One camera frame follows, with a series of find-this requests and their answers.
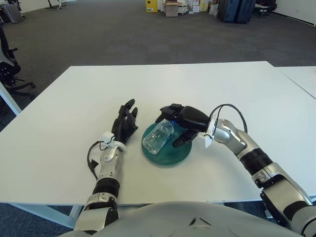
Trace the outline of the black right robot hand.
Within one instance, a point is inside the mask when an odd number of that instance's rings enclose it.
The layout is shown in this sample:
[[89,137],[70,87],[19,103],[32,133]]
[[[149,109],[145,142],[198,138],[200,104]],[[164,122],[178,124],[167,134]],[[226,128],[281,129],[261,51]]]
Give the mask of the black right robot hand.
[[160,109],[161,114],[155,123],[162,120],[174,121],[180,127],[185,129],[172,146],[174,148],[181,147],[191,143],[200,132],[206,132],[210,123],[210,118],[202,111],[191,106],[182,106],[181,104],[171,104]]

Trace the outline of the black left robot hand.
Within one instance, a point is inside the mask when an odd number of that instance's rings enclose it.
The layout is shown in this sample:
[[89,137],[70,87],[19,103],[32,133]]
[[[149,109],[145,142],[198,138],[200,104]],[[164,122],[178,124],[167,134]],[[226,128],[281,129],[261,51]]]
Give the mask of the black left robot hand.
[[124,105],[121,105],[118,112],[118,117],[115,119],[112,127],[114,140],[121,142],[124,145],[133,135],[133,133],[138,129],[138,126],[136,125],[138,108],[135,107],[132,111],[130,111],[134,104],[135,99],[131,99]]

